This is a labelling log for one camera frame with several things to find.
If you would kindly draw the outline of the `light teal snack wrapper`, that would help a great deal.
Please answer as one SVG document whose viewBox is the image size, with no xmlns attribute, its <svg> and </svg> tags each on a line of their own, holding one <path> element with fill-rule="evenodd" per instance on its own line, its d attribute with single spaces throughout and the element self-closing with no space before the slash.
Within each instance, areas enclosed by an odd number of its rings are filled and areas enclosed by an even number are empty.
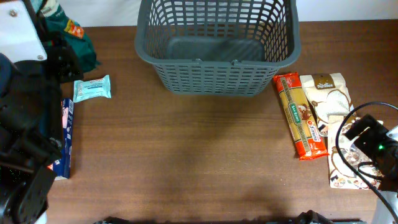
<svg viewBox="0 0 398 224">
<path fill-rule="evenodd" d="M 82 81 L 76 80 L 73 85 L 73 102 L 89 100 L 96 97 L 111 98 L 111 82 L 109 75 L 103 78 Z"/>
</svg>

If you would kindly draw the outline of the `green Nescafe coffee bag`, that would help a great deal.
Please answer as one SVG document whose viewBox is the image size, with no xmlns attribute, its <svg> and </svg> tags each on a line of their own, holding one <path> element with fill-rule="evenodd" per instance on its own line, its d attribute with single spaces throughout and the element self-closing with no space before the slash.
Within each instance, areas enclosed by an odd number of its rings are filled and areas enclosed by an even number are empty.
<svg viewBox="0 0 398 224">
<path fill-rule="evenodd" d="M 82 26 L 69 18 L 57 0 L 30 0 L 36 14 L 41 13 L 50 32 L 59 32 L 72 47 L 83 72 L 99 65 L 95 48 Z"/>
</svg>

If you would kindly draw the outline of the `Kleenex tissue pack box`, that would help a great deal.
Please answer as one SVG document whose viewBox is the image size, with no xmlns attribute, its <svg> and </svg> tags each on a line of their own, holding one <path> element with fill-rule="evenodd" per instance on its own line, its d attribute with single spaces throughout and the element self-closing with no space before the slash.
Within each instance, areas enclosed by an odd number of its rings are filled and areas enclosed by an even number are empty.
<svg viewBox="0 0 398 224">
<path fill-rule="evenodd" d="M 55 180 L 66 180 L 70 178 L 70 169 L 72 162 L 72 135 L 73 135 L 73 118 L 74 118 L 74 102 L 70 98 L 62 100 L 62 127 L 64 145 L 61 150 L 62 157 L 48 168 L 56 173 Z"/>
</svg>

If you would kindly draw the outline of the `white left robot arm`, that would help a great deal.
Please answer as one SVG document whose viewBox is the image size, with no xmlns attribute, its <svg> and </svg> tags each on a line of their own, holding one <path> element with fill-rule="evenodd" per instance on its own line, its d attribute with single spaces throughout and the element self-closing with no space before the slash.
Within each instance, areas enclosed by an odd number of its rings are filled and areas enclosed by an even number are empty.
<svg viewBox="0 0 398 224">
<path fill-rule="evenodd" d="M 1 222 L 36 223 L 62 156 L 61 84 L 83 77 L 65 36 L 30 1 L 1 2 Z"/>
</svg>

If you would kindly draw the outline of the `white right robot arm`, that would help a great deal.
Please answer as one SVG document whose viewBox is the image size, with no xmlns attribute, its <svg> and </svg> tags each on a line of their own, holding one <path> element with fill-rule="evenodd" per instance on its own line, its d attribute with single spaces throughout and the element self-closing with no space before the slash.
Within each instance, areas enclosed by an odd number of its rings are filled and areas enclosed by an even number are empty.
<svg viewBox="0 0 398 224">
<path fill-rule="evenodd" d="M 373 223 L 397 223 L 397 128 L 378 122 L 359 128 L 354 145 L 368 161 L 358 165 L 360 174 L 379 181 Z"/>
</svg>

